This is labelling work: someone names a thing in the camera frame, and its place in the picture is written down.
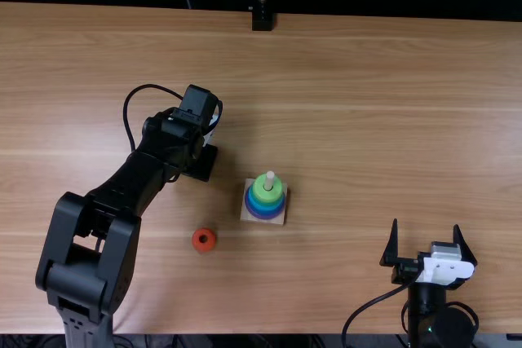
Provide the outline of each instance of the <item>black robotic arm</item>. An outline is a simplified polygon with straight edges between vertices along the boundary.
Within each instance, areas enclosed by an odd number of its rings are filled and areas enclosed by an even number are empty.
[[[208,181],[217,148],[205,143],[205,135],[217,123],[211,124],[216,108],[220,115],[215,95],[190,85],[179,108],[145,121],[138,148],[107,182],[85,196],[67,192],[59,199],[36,285],[60,313],[68,347],[114,346],[113,314],[131,284],[141,214],[181,174]],[[74,236],[95,236],[98,245],[88,249]]]

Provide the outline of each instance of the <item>red ring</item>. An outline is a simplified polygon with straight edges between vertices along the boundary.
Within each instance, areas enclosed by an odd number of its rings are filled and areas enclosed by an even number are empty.
[[[199,253],[210,252],[215,247],[216,236],[209,228],[198,228],[192,234],[192,246]]]

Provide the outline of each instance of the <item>green ring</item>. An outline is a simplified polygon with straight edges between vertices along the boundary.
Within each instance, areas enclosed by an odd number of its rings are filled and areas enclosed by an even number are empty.
[[[254,193],[254,197],[260,202],[264,204],[271,204],[278,201],[283,195],[283,183],[279,179],[279,177],[274,178],[274,185],[271,190],[267,191],[264,188],[264,181],[267,179],[266,174],[261,174],[257,177],[252,184],[252,192]]]

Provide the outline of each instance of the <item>wood grain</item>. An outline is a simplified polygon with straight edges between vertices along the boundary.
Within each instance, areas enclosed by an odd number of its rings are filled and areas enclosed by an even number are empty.
[[[393,218],[413,257],[461,225],[479,267],[451,299],[484,333],[522,330],[522,24],[0,3],[0,333],[61,333],[34,286],[58,198],[129,152],[135,86],[224,102],[213,178],[182,178],[144,214],[119,333],[340,333],[386,292]],[[144,91],[135,134],[172,106]],[[287,224],[239,221],[244,178],[275,170]],[[213,253],[191,247],[201,225]],[[398,333],[399,295],[353,332]]]

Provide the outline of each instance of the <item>purple ring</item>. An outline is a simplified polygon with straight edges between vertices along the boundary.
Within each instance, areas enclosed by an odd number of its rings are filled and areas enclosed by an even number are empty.
[[[246,206],[246,209],[248,209],[248,212],[252,216],[255,216],[257,219],[270,220],[270,219],[274,219],[277,215],[279,215],[285,209],[285,193],[283,193],[282,198],[283,198],[283,202],[281,203],[281,207],[276,209],[274,212],[272,212],[271,214],[259,214],[250,205],[250,202],[248,200],[248,191],[246,191],[245,192],[245,206]]]

